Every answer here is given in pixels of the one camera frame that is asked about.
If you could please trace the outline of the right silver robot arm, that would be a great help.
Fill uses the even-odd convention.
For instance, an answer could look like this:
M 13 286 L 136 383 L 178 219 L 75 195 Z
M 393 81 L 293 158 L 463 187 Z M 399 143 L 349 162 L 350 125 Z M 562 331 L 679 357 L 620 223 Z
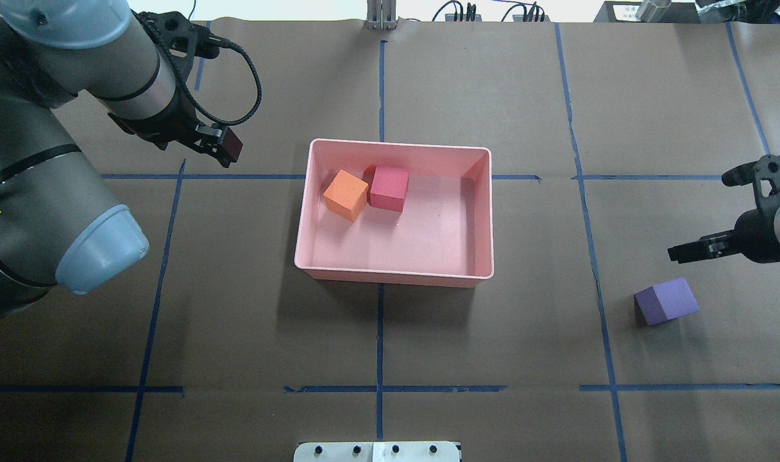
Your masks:
M 666 250 L 679 264 L 744 255 L 759 264 L 780 262 L 780 198 L 762 197 L 757 207 L 737 220 L 733 229 L 710 234 Z

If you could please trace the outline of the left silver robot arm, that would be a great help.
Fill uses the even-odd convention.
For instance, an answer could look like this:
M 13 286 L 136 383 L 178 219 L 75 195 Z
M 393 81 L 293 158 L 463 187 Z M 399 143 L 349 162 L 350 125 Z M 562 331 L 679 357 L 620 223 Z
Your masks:
M 182 13 L 126 1 L 0 1 L 0 319 L 55 286 L 86 295 L 142 260 L 149 241 L 54 110 L 91 94 L 128 135 L 171 142 L 229 167 L 236 120 L 209 113 L 187 86 L 193 61 L 248 53 Z

